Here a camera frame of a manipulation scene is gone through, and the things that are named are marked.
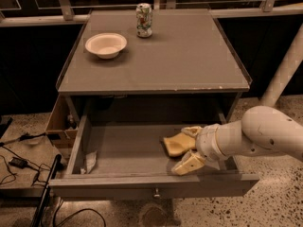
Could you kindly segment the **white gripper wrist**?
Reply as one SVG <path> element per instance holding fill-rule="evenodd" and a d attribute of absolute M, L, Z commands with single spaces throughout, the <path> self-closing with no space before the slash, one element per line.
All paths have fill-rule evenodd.
<path fill-rule="evenodd" d="M 189 150 L 171 171 L 177 175 L 186 175 L 205 166 L 206 163 L 215 163 L 225 161 L 227 157 L 219 148 L 216 139 L 216 133 L 219 124 L 213 124 L 205 127 L 192 126 L 184 127 L 181 132 L 189 137 L 196 138 L 196 149 L 199 152 Z"/>

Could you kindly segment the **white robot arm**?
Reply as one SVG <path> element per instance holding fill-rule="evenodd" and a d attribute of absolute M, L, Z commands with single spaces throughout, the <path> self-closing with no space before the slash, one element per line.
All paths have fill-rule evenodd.
<path fill-rule="evenodd" d="M 231 156 L 263 156 L 276 153 L 303 161 L 303 127 L 285 113 L 267 106 L 256 106 L 241 120 L 182 128 L 191 137 L 195 151 L 188 149 L 172 168 L 177 175 L 200 169 L 206 162 L 219 162 Z"/>

